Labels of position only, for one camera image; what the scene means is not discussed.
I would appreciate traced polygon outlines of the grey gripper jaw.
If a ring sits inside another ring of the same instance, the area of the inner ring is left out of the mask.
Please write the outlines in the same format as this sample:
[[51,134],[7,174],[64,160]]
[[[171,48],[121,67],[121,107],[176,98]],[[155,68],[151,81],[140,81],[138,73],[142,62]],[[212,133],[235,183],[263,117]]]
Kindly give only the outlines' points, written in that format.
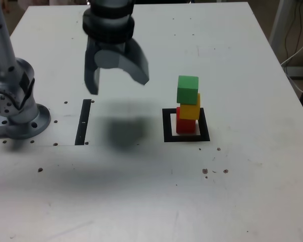
[[92,95],[98,95],[99,77],[96,77],[95,72],[98,71],[97,75],[99,76],[99,68],[94,59],[98,51],[100,51],[98,43],[88,37],[85,51],[84,82],[89,93]]
[[142,85],[149,81],[148,62],[139,44],[130,39],[125,42],[125,53],[102,50],[95,54],[95,62],[102,69],[122,69]]

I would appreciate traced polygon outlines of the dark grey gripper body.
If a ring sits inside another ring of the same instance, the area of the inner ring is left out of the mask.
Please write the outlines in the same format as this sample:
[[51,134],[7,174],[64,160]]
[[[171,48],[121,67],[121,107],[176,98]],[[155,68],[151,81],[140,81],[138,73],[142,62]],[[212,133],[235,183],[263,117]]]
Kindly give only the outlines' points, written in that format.
[[96,42],[95,45],[97,47],[95,53],[101,52],[102,50],[110,50],[113,52],[124,54],[126,48],[126,43],[112,44],[112,43]]

